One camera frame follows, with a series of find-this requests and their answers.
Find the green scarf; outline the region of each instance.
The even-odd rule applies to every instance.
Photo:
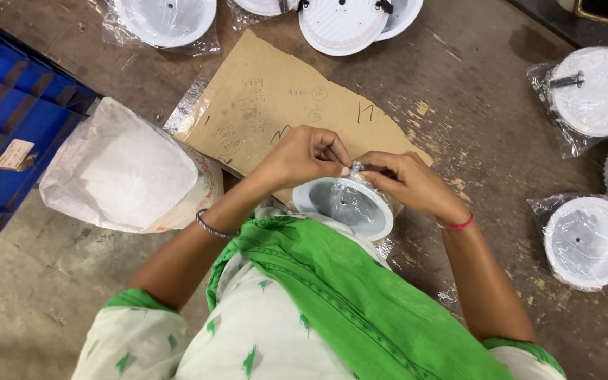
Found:
[[[360,379],[512,379],[444,307],[315,220],[248,220],[213,264],[210,310],[237,253],[288,292]]]

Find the dark bangle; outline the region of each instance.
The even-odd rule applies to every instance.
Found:
[[[211,234],[213,234],[215,236],[219,236],[220,238],[225,238],[225,239],[233,239],[241,234],[241,229],[239,229],[239,231],[236,233],[236,235],[228,235],[228,234],[222,233],[218,230],[208,227],[208,225],[206,223],[204,223],[203,220],[201,220],[201,214],[206,211],[208,211],[208,209],[204,208],[204,209],[199,210],[196,213],[196,221],[198,222],[198,225],[203,227],[204,230],[210,232]]]

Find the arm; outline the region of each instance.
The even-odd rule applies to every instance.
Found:
[[[233,234],[263,198],[321,177],[349,174],[349,153],[336,133],[310,126],[293,128],[264,160],[202,215],[212,229]],[[142,289],[180,310],[229,240],[191,223],[135,273],[129,289]]]
[[[370,151],[358,161],[369,169],[362,175],[379,190],[434,215],[441,225],[463,224],[471,217],[468,206],[417,153]],[[442,234],[471,334],[479,341],[488,338],[536,341],[527,311],[494,262],[477,223],[473,221],[460,230],[442,229]]]

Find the bangle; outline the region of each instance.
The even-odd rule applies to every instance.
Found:
[[[438,223],[438,220],[435,221],[435,223],[438,225],[438,227],[440,227],[441,229],[446,229],[446,230],[460,230],[460,229],[466,228],[472,222],[473,222],[473,213],[472,212],[471,212],[470,219],[468,219],[468,221],[466,223],[457,224],[455,226],[443,226],[440,223]]]
[[[196,221],[198,222],[198,225],[203,227],[204,230],[210,232],[211,234],[213,234],[215,236],[219,236],[220,238],[225,238],[225,239],[233,239],[241,234],[241,229],[239,229],[239,231],[236,233],[236,235],[229,235],[229,234],[226,234],[226,233],[223,233],[223,232],[220,232],[218,230],[208,227],[208,225],[206,223],[204,223],[203,220],[201,220],[201,214],[206,211],[208,211],[208,209],[204,208],[202,210],[199,210],[196,213]]]

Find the white sack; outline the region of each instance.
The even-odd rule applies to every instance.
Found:
[[[183,229],[223,194],[217,164],[112,98],[80,123],[41,178],[44,204],[133,233]]]

